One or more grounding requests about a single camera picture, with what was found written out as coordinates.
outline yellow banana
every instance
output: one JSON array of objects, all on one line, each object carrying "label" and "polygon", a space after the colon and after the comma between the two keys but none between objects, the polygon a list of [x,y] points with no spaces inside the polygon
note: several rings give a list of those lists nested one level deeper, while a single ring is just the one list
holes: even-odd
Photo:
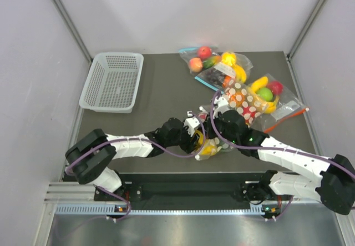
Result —
[{"label": "yellow banana", "polygon": [[[201,147],[202,142],[204,141],[204,135],[199,130],[196,130],[195,134],[199,135],[199,140],[197,141],[198,148]],[[204,147],[202,151],[199,153],[200,155],[212,156],[217,153],[217,145],[213,139],[206,139]]]},{"label": "yellow banana", "polygon": [[268,84],[268,78],[267,77],[262,77],[254,81],[250,88],[253,92],[257,92],[259,89],[266,87]]},{"label": "yellow banana", "polygon": [[239,78],[239,81],[241,81],[242,83],[246,82],[247,76],[246,76],[244,69],[241,66],[238,66],[237,64],[232,66],[232,68],[236,72],[237,78]]},{"label": "yellow banana", "polygon": [[247,89],[248,93],[253,97],[253,106],[260,113],[264,112],[265,108],[268,107],[268,103],[261,99],[259,95],[255,92],[251,91],[251,89]]},{"label": "yellow banana", "polygon": [[277,109],[277,104],[278,104],[279,98],[280,98],[280,96],[276,96],[276,98],[273,102],[267,102],[268,107],[266,108],[264,113],[271,114],[273,111],[275,111]]}]

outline white wall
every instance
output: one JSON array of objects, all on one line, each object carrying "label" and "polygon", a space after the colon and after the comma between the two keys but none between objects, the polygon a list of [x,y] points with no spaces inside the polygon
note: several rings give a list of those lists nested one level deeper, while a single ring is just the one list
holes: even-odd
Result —
[{"label": "white wall", "polygon": [[318,0],[62,0],[90,54],[289,52]]},{"label": "white wall", "polygon": [[31,245],[88,63],[51,0],[0,0],[0,245]]},{"label": "white wall", "polygon": [[293,63],[324,154],[355,161],[355,0],[328,0]]}]

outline plastic bag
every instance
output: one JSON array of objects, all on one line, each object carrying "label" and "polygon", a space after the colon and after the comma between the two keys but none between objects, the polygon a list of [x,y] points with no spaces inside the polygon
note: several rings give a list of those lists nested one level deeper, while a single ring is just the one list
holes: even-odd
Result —
[{"label": "plastic bag", "polygon": [[193,76],[198,75],[203,69],[208,69],[220,61],[216,47],[194,47],[179,50],[180,57],[189,66]]},{"label": "plastic bag", "polygon": [[225,52],[221,56],[212,47],[179,50],[180,56],[188,63],[191,74],[202,84],[213,90],[223,91],[230,79],[244,83],[253,67],[250,60],[238,53]]},{"label": "plastic bag", "polygon": [[231,109],[235,109],[244,117],[245,123],[251,125],[268,108],[268,103],[251,90],[251,88],[236,79],[230,79],[222,95]]},{"label": "plastic bag", "polygon": [[[243,116],[247,125],[251,125],[267,109],[267,102],[261,100],[258,95],[253,93],[249,86],[238,82],[236,79],[230,79],[224,91],[222,97],[228,101],[229,109],[234,109]],[[207,115],[210,114],[211,106],[200,106],[199,109],[198,117],[204,122]],[[202,144],[202,133],[199,133],[199,136],[200,147]],[[231,147],[218,137],[214,139],[207,138],[201,153],[195,158],[196,160],[207,160],[218,152],[229,152],[233,149],[234,147]]]},{"label": "plastic bag", "polygon": [[258,121],[264,132],[274,129],[280,122],[308,111],[308,108],[281,82],[270,74],[250,84],[253,93],[268,103],[268,108]]}]

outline dark gray table surface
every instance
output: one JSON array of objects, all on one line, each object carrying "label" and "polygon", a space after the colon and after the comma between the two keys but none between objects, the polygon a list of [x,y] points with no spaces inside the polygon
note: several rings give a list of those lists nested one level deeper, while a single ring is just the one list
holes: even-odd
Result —
[{"label": "dark gray table surface", "polygon": [[[59,237],[92,215],[56,215]],[[292,204],[277,222],[250,215],[132,215],[83,225],[68,239],[47,246],[345,246],[335,214],[321,204]]]},{"label": "dark gray table surface", "polygon": [[[270,73],[293,93],[295,86],[283,52],[246,52],[254,67],[247,83]],[[170,117],[181,120],[186,112],[198,112],[200,105],[209,104],[214,91],[193,78],[186,63],[178,54],[144,55],[138,95],[129,114],[97,113],[85,110],[78,138],[95,128],[113,135],[138,135],[161,127]],[[314,152],[311,137],[303,116],[281,123],[270,135],[293,147]],[[184,152],[178,147],[171,148]],[[109,166],[121,173],[206,173],[206,172],[263,172],[268,169],[285,170],[277,165],[243,156],[233,150],[196,161],[162,154],[154,158],[123,158]]]}]

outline white plastic basket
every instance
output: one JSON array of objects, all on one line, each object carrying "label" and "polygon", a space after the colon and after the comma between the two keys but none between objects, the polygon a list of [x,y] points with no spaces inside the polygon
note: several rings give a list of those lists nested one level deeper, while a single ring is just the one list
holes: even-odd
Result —
[{"label": "white plastic basket", "polygon": [[139,53],[99,53],[95,56],[79,105],[105,113],[130,113],[143,66]]}]

